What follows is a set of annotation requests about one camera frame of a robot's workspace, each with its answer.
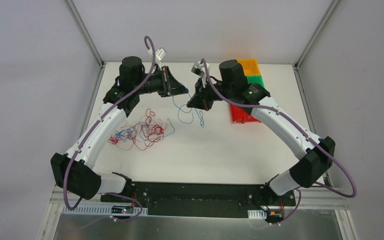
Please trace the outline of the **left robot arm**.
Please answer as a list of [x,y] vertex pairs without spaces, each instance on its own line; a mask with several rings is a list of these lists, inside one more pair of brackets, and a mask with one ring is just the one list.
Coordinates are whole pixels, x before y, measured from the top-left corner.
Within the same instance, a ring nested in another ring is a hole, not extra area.
[[92,125],[65,153],[55,153],[50,160],[56,185],[85,200],[103,193],[113,193],[123,203],[132,198],[133,189],[126,185],[128,177],[96,173],[93,168],[104,145],[140,102],[140,96],[157,93],[165,98],[188,93],[168,66],[154,64],[147,73],[139,57],[128,56],[118,70]]

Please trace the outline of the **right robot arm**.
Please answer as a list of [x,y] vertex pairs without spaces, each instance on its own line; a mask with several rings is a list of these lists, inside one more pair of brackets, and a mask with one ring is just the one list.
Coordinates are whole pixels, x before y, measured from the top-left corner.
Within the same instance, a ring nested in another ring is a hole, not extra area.
[[335,142],[304,129],[278,105],[262,85],[249,83],[237,60],[219,65],[221,80],[212,82],[208,64],[196,62],[191,72],[198,75],[190,108],[209,111],[215,101],[226,101],[265,124],[292,151],[298,162],[276,175],[263,187],[264,200],[276,205],[284,194],[299,187],[309,188],[332,166]]

